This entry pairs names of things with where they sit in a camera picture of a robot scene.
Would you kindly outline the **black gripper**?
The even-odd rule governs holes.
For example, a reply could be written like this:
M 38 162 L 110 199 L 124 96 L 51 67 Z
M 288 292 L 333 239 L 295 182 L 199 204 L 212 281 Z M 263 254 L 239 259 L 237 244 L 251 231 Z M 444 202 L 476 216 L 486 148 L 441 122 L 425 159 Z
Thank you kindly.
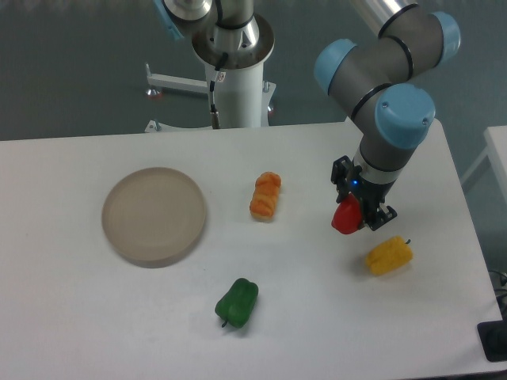
M 341 203 L 353 194 L 360 204 L 362 223 L 376 231 L 398 216 L 393 207 L 385 204 L 393 183 L 375 184 L 362 178 L 360 172 L 359 165 L 355 165 L 348 156 L 342 156 L 334 161 L 330 180 L 336 187 L 336 202 Z

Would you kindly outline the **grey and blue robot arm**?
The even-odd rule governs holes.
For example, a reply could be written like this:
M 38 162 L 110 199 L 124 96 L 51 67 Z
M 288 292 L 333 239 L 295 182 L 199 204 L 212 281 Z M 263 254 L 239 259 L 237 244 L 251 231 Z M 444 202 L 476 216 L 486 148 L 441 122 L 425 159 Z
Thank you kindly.
M 314 77 L 362 133 L 353 157 L 333 163 L 337 189 L 332 227 L 352 234 L 377 230 L 395 218 L 385 202 L 434 121 L 432 98 L 413 77 L 448 61 L 459 50 L 460 30 L 442 12 L 415 1 L 356 1 L 354 8 L 376 35 L 369 47 L 347 39 L 325 47 Z M 204 93 L 215 129 L 260 127 L 269 97 L 263 69 L 275 44 L 270 24 L 251 1 L 157 1 L 164 29 L 189 36 L 204 64 Z

